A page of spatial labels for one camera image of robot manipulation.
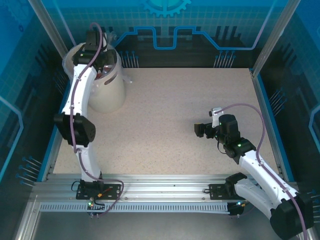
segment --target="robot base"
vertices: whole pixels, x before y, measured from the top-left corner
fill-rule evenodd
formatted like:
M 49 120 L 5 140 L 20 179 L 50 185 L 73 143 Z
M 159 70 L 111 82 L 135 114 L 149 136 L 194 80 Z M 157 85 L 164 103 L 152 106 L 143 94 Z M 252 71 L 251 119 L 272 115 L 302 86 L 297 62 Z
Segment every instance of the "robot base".
M 80 180 L 75 198 L 77 200 L 89 200 L 102 194 L 99 200 L 116 200 L 121 190 L 121 184 L 109 184 L 103 182 L 87 182 Z

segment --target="beige work surface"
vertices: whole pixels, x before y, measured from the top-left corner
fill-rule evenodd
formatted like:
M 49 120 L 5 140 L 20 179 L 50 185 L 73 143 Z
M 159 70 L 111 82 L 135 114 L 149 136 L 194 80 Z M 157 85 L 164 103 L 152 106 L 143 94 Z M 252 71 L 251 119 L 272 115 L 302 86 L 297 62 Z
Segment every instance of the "beige work surface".
M 125 72 L 133 83 L 126 83 L 126 100 L 119 110 L 101 114 L 88 108 L 102 173 L 246 173 L 218 152 L 215 139 L 198 138 L 194 123 L 212 122 L 208 112 L 215 107 L 249 103 L 259 108 L 248 69 L 129 68 Z M 262 134 L 259 115 L 245 106 L 225 113 L 236 116 L 241 135 L 257 146 Z M 278 172 L 267 135 L 260 153 Z M 65 140 L 54 173 L 80 173 L 77 157 Z

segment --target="glass panel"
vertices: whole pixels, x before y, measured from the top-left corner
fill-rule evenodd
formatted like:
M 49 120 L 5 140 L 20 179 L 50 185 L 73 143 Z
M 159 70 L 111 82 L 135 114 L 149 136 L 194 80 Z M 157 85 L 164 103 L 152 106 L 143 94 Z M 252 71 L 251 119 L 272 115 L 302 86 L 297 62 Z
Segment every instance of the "glass panel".
M 319 9 L 319 1 L 300 2 L 260 72 L 293 176 L 305 192 L 320 190 Z
M 0 238 L 12 239 L 68 79 L 28 1 L 0 1 L 0 28 Z
M 91 22 L 140 67 L 253 67 L 287 0 L 43 0 L 68 48 Z M 124 62 L 124 67 L 134 67 Z

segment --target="grid pattern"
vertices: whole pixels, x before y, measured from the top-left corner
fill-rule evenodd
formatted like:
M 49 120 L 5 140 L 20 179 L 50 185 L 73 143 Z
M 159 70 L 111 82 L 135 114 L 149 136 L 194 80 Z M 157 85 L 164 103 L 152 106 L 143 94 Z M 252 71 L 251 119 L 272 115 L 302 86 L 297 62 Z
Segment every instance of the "grid pattern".
M 210 36 L 215 36 L 218 26 L 229 26 L 226 39 L 230 38 L 231 29 L 237 26 L 235 36 L 241 34 L 241 41 L 246 47 L 251 47 L 256 40 L 259 30 L 266 19 L 269 7 L 229 7 L 229 6 L 192 6 L 187 5 L 186 10 L 173 17 L 156 17 L 148 10 L 141 7 L 104 7 L 104 8 L 62 8 L 61 12 L 75 38 L 76 42 L 83 42 L 84 32 L 91 22 L 98 22 L 106 29 L 113 27 L 118 36 L 128 32 L 129 27 L 153 26 L 161 27 L 160 38 L 169 36 L 169 27 L 172 26 L 197 26 L 206 31 Z M 273 29 L 283 8 L 276 7 L 269 18 L 259 45 L 263 46 Z M 70 42 L 63 23 L 54 9 L 48 9 L 51 18 L 59 30 L 62 38 Z
M 43 41 L 49 41 L 49 37 L 34 16 L 0 75 L 0 95 L 11 104 L 16 102 L 27 75 L 36 76 L 40 73 L 41 68 L 35 62 L 35 56 Z M 11 110 L 0 102 L 0 131 L 10 112 Z
M 316 99 L 320 102 L 320 52 L 297 14 L 292 16 L 277 48 L 287 44 L 290 44 L 297 57 L 290 68 L 291 72 L 294 75 L 304 73 Z

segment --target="enclosure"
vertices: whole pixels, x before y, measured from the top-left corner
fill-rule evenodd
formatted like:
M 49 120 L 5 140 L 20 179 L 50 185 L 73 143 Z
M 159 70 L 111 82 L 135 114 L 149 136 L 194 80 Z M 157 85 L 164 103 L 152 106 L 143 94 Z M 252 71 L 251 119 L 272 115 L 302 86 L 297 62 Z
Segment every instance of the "enclosure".
M 261 110 L 261 155 L 313 195 L 308 234 L 316 239 L 319 10 L 316 0 L 0 0 L 1 239 L 279 239 L 258 210 L 232 218 L 224 209 L 238 199 L 214 201 L 203 191 L 247 174 L 194 133 L 210 109 L 234 103 Z M 88 107 L 103 177 L 125 184 L 116 209 L 99 220 L 70 189 L 81 171 L 54 124 L 72 81 L 63 58 L 86 41 L 92 22 L 132 79 L 117 111 Z M 228 113 L 258 144 L 259 115 L 243 107 Z

